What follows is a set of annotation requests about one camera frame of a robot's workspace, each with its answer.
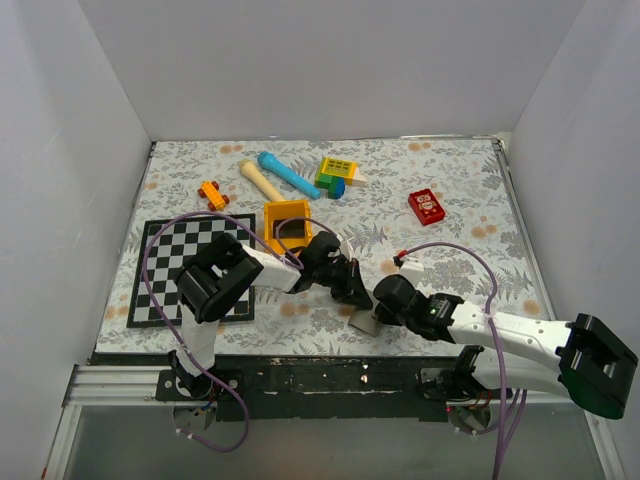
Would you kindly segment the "grey card holder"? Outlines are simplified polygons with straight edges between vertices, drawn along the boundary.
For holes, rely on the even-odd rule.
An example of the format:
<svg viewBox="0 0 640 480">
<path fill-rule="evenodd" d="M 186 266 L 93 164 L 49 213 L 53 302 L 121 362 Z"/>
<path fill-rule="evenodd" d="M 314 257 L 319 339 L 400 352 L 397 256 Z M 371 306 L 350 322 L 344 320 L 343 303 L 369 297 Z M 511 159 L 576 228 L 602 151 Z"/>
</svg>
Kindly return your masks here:
<svg viewBox="0 0 640 480">
<path fill-rule="evenodd" d="M 349 317 L 348 325 L 371 337 L 378 337 L 383 328 L 373 309 L 354 310 Z"/>
</svg>

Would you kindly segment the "yellow toy bin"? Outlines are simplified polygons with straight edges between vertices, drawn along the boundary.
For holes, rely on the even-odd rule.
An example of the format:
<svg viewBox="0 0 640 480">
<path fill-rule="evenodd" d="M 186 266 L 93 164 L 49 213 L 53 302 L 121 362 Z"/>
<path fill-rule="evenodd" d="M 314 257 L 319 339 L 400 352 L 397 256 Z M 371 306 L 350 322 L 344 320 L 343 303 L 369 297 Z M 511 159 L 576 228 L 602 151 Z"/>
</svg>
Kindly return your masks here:
<svg viewBox="0 0 640 480">
<path fill-rule="evenodd" d="M 289 200 L 264 204 L 264 241 L 278 254 L 306 247 L 312 230 L 305 218 L 311 217 L 307 200 Z"/>
</svg>

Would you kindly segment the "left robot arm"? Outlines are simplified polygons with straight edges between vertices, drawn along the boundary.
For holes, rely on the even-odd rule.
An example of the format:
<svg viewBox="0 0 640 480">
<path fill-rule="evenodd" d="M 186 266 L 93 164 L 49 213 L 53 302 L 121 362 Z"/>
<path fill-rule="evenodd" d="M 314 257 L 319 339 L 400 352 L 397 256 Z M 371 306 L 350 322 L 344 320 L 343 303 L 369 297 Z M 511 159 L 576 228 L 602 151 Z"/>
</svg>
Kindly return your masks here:
<svg viewBox="0 0 640 480">
<path fill-rule="evenodd" d="M 373 308 L 358 260 L 342 253 L 336 235 L 316 234 L 296 259 L 298 263 L 291 266 L 220 233 L 186 262 L 174 280 L 182 314 L 181 340 L 170 353 L 170 362 L 178 387 L 188 398 L 200 400 L 211 392 L 213 377 L 208 370 L 215 364 L 219 322 L 253 286 L 298 294 L 318 284 L 328 288 L 339 304 Z"/>
</svg>

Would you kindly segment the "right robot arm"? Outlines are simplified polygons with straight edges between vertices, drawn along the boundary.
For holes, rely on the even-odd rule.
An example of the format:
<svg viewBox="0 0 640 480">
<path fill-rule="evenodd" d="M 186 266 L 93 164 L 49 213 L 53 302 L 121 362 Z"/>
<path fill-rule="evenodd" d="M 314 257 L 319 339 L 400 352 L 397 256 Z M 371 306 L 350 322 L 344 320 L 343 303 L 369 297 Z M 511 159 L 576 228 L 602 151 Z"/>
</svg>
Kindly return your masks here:
<svg viewBox="0 0 640 480">
<path fill-rule="evenodd" d="M 582 313 L 563 322 L 487 315 L 455 295 L 427 297 L 399 274 L 381 280 L 373 296 L 380 320 L 430 341 L 492 348 L 493 322 L 503 352 L 553 373 L 575 404 L 608 419 L 624 416 L 638 357 L 595 316 Z"/>
</svg>

